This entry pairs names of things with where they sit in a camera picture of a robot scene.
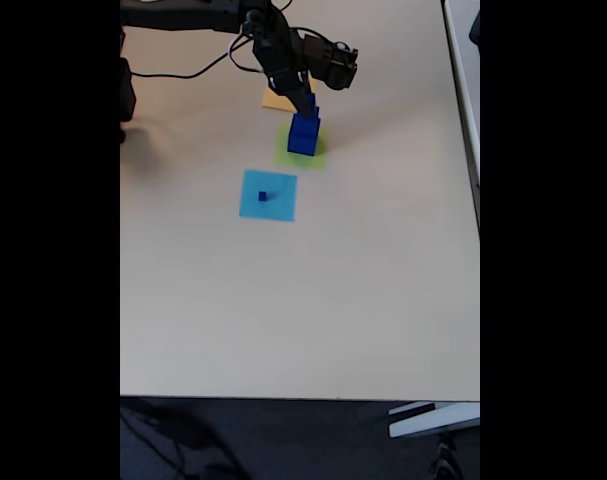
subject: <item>blue square mat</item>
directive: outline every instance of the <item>blue square mat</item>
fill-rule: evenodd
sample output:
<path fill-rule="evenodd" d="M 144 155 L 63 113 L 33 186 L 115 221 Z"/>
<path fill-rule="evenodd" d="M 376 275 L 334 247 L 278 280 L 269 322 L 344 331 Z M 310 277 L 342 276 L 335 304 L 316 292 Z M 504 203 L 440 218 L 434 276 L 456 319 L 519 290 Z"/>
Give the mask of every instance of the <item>blue square mat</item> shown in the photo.
<path fill-rule="evenodd" d="M 259 201 L 259 192 L 267 193 L 267 201 Z M 296 208 L 296 176 L 246 170 L 243 177 L 239 215 L 293 222 Z"/>

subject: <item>green square mat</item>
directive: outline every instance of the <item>green square mat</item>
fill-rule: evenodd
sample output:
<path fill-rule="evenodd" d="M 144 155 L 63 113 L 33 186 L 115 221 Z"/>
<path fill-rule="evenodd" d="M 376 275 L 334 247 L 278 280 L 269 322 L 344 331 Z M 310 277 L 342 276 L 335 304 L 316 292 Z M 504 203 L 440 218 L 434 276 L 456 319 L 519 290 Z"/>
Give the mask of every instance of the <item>green square mat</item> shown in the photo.
<path fill-rule="evenodd" d="M 311 170 L 323 170 L 325 168 L 325 152 L 327 151 L 328 138 L 327 128 L 321 127 L 319 131 L 319 140 L 316 144 L 316 155 L 313 157 L 288 152 L 287 141 L 289 135 L 290 124 L 280 124 L 276 137 L 276 148 L 274 149 L 274 163 L 277 165 L 308 168 Z"/>

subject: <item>blue cube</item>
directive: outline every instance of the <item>blue cube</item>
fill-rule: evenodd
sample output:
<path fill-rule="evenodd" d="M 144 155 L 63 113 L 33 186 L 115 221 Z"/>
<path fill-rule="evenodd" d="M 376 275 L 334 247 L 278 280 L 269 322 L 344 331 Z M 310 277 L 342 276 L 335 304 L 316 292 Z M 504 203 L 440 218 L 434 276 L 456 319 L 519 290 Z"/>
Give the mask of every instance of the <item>blue cube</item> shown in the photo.
<path fill-rule="evenodd" d="M 287 151 L 313 157 L 316 153 L 317 142 L 317 137 L 297 137 L 295 135 L 290 135 L 290 139 L 287 143 Z"/>

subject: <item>white table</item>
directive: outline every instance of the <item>white table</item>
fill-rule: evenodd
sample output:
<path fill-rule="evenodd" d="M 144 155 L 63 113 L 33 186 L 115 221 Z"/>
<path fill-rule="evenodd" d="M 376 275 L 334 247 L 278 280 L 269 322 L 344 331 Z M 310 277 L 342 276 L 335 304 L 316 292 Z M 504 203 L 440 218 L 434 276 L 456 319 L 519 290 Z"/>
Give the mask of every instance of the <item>white table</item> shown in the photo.
<path fill-rule="evenodd" d="M 273 164 L 265 78 L 135 79 L 121 146 L 121 394 L 479 400 L 480 242 L 437 0 L 295 0 L 360 50 L 321 86 L 325 171 Z M 231 36 L 128 29 L 138 72 Z M 237 60 L 251 65 L 249 48 Z M 245 169 L 298 175 L 296 221 L 240 218 Z"/>

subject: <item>stacked blue cubes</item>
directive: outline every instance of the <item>stacked blue cubes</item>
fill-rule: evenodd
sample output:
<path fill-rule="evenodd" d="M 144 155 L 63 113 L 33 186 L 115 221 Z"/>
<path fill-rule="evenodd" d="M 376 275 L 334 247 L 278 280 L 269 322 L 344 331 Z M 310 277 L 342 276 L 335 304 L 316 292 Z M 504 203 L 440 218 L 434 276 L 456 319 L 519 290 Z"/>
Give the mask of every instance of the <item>stacked blue cubes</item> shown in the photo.
<path fill-rule="evenodd" d="M 319 118 L 319 107 L 316 106 L 316 97 L 313 93 L 307 96 L 307 101 L 313 114 L 309 117 L 301 113 L 294 114 L 287 142 L 287 151 L 313 157 L 319 139 L 321 119 Z"/>

